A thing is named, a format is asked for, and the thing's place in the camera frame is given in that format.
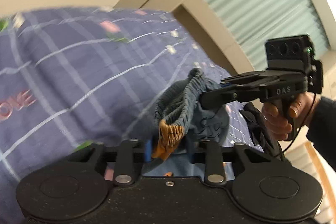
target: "camera lens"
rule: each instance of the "camera lens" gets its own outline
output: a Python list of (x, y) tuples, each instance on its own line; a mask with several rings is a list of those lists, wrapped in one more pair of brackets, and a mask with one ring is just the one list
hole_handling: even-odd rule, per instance
[(293, 43), (292, 45), (292, 52), (295, 54), (298, 54), (300, 51), (300, 45), (296, 42)]
[(281, 43), (279, 47), (281, 55), (286, 55), (288, 53), (288, 50), (289, 50), (288, 45), (286, 43)]
[(277, 52), (277, 49), (273, 45), (268, 45), (267, 50), (270, 55), (273, 55)]

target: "light green curtain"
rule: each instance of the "light green curtain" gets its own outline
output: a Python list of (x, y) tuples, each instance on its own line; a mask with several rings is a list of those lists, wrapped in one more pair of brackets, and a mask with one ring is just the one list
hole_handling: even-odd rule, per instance
[(255, 70), (267, 67), (267, 39), (307, 33), (316, 58), (329, 48), (311, 0), (205, 0), (230, 30)]

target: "round black disc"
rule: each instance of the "round black disc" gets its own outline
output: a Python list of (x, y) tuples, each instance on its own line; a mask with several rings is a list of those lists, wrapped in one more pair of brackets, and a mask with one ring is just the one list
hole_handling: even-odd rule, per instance
[(97, 208), (105, 199), (105, 179), (80, 162), (50, 166), (23, 178), (16, 199), (33, 217), (70, 220)]
[(300, 220), (321, 204), (321, 185), (290, 165), (252, 164), (232, 184), (235, 200), (250, 213), (269, 220)]

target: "bed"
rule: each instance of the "bed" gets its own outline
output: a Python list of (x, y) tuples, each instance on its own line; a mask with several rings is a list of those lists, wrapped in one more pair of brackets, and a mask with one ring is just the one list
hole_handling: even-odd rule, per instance
[[(156, 134), (156, 100), (193, 67), (218, 83), (229, 76), (167, 12), (62, 8), (7, 18), (0, 32), (0, 223), (23, 218), (15, 187), (28, 173), (87, 140), (117, 145)], [(226, 106), (223, 146), (254, 146), (242, 107)]]

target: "black cable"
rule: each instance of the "black cable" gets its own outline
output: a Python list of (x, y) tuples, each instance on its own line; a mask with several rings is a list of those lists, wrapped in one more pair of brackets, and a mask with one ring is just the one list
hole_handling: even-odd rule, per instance
[(306, 114), (305, 118), (303, 119), (302, 121), (302, 124), (300, 126), (300, 129), (298, 130), (296, 136), (293, 138), (293, 140), (291, 141), (291, 143), (289, 144), (289, 146), (287, 146), (284, 150), (282, 150), (278, 155), (276, 155), (275, 157), (278, 157), (280, 155), (283, 155), (291, 146), (292, 144), (294, 143), (294, 141), (296, 140), (297, 136), (299, 135), (300, 131), (301, 131), (301, 128), (305, 125), (305, 121), (308, 117), (308, 115), (310, 114), (311, 110), (313, 109), (313, 106), (314, 106), (314, 103), (315, 103), (315, 99), (316, 99), (316, 93), (314, 93), (314, 99), (313, 99), (313, 103), (311, 104), (310, 106), (310, 109), (308, 111), (308, 113)]

